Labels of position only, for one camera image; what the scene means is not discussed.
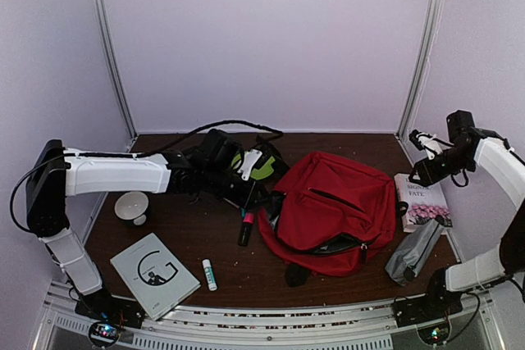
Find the white designer fate book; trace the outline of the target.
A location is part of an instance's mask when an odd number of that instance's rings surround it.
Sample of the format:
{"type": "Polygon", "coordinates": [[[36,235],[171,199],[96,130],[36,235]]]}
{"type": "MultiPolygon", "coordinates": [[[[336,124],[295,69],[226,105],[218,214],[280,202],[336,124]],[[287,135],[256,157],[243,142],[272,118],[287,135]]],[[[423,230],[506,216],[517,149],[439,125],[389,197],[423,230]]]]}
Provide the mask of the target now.
{"type": "Polygon", "coordinates": [[[409,175],[402,173],[395,175],[394,181],[398,202],[406,207],[401,216],[404,232],[412,233],[438,216],[446,229],[452,227],[448,204],[439,184],[423,187],[410,182],[409,175]]]}

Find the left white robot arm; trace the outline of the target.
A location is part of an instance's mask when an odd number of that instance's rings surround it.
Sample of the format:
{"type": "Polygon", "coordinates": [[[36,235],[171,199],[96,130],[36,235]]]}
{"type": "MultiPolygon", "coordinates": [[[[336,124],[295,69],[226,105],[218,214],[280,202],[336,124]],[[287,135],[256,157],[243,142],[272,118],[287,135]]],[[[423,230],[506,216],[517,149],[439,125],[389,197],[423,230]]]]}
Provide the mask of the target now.
{"type": "Polygon", "coordinates": [[[66,199],[110,192],[209,193],[253,211],[268,201],[269,193],[251,177],[256,161],[221,130],[223,125],[221,120],[200,126],[148,152],[86,152],[49,140],[11,191],[9,211],[15,211],[16,194],[24,187],[26,223],[19,229],[45,243],[81,302],[100,320],[110,320],[118,312],[117,301],[71,228],[66,199]]]}

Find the red backpack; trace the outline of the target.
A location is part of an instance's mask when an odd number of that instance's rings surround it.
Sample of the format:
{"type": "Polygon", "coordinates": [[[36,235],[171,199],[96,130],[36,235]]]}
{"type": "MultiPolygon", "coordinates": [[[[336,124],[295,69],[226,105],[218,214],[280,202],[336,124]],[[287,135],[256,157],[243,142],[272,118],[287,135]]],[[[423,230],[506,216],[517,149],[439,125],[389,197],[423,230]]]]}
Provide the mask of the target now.
{"type": "Polygon", "coordinates": [[[394,239],[395,182],[358,161],[311,152],[276,183],[257,222],[291,288],[310,275],[346,277],[394,239]]]}

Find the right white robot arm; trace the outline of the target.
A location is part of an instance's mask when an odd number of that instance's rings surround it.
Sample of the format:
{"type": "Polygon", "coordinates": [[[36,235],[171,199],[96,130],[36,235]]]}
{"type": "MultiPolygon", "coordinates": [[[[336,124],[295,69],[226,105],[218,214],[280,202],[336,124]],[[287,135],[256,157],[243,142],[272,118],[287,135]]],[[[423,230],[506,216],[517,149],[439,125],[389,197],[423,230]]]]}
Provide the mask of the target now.
{"type": "Polygon", "coordinates": [[[508,139],[494,130],[475,124],[473,114],[457,110],[446,117],[448,141],[434,134],[413,130],[411,143],[426,158],[413,165],[410,179],[431,186],[458,175],[469,177],[479,170],[488,186],[462,192],[471,202],[452,199],[460,222],[472,222],[472,230],[489,230],[488,245],[466,261],[437,270],[429,280],[421,300],[421,312],[435,319],[461,309],[461,297],[473,290],[491,289],[524,271],[524,160],[508,139]]]}

